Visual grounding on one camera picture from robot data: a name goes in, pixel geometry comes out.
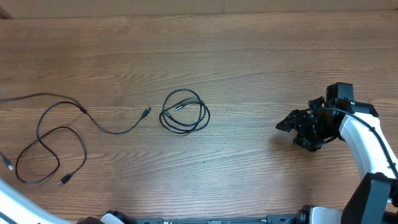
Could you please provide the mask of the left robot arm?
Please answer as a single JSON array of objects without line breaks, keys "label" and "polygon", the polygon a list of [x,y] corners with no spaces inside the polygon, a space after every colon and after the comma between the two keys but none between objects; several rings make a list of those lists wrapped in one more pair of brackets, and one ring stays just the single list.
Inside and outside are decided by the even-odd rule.
[{"label": "left robot arm", "polygon": [[[57,217],[30,201],[1,179],[1,221],[4,223],[56,223],[72,224],[73,222]],[[106,213],[101,218],[86,217],[77,223],[81,224],[137,224],[128,217],[118,217]]]}]

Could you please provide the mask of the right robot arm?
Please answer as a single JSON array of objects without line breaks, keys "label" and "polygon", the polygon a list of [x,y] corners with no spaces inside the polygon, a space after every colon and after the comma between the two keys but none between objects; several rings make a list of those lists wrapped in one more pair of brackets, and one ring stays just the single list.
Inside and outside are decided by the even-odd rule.
[{"label": "right robot arm", "polygon": [[361,183],[342,210],[305,205],[289,223],[397,223],[397,158],[381,130],[372,104],[355,101],[353,85],[336,82],[326,95],[293,110],[276,125],[287,133],[296,130],[293,143],[315,152],[339,139],[347,143]]}]

